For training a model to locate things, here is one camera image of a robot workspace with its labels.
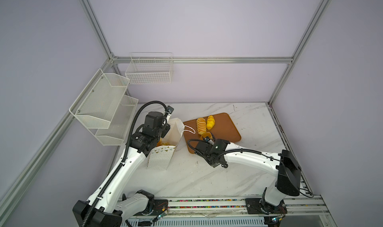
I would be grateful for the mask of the yellow striped shell fake bread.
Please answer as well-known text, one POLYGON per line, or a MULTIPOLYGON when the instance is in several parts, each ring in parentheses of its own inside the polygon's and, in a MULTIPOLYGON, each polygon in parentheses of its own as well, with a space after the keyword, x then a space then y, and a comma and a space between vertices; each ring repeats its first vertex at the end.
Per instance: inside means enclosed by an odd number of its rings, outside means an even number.
POLYGON ((200 136, 200 140, 205 140, 205 138, 213 139, 212 134, 210 132, 205 132, 200 136))

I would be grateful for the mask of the cartoon animal paper gift bag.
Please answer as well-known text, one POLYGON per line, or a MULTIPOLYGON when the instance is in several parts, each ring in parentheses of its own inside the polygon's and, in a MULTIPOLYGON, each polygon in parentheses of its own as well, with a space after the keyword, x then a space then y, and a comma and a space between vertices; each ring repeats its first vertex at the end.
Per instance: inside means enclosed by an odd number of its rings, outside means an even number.
POLYGON ((167 170, 172 156, 181 141, 184 132, 196 134, 194 128, 185 126, 179 118, 169 120, 171 128, 164 138, 160 138, 157 146, 148 156, 148 166, 150 170, 167 170))

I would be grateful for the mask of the yellow oblong fake bread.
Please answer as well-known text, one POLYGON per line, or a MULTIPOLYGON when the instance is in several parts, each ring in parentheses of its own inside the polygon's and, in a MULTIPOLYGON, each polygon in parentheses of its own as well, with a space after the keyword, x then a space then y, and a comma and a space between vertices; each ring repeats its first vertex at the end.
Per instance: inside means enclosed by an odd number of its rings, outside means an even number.
POLYGON ((207 120, 206 120, 206 128, 207 130, 211 130, 214 126, 215 126, 215 119, 213 115, 210 115, 207 117, 207 120))

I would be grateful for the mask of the yellow ridged fake bread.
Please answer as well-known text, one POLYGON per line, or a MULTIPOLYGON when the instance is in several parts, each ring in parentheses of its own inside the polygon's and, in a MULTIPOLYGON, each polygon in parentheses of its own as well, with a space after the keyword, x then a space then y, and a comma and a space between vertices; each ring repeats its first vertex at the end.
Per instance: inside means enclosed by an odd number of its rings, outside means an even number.
POLYGON ((207 132, 206 120, 202 117, 198 118, 196 120, 196 127, 197 127, 197 132, 199 135, 203 135, 204 133, 206 133, 207 132))

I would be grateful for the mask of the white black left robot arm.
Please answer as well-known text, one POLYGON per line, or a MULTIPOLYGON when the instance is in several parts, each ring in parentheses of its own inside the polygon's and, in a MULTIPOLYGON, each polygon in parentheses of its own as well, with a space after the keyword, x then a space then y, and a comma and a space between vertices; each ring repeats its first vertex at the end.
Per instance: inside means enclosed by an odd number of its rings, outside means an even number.
POLYGON ((86 200, 79 200, 72 211, 81 227, 119 227, 136 214, 151 215, 154 195, 139 190, 127 198, 123 191, 128 181, 149 156, 157 143, 170 130, 168 121, 173 112, 167 107, 164 113, 151 111, 127 142, 124 154, 102 185, 86 200))

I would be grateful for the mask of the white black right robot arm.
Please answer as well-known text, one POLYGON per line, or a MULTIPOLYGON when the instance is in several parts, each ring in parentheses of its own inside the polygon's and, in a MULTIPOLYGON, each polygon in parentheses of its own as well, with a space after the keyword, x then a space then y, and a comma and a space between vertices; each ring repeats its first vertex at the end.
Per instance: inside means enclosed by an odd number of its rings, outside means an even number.
POLYGON ((301 167, 288 150, 280 153, 262 152, 239 146, 223 139, 190 139, 188 147, 202 157, 211 167, 228 168, 229 164, 241 164, 259 169, 274 177, 266 187, 260 201, 266 208, 278 207, 282 200, 300 195, 301 167))

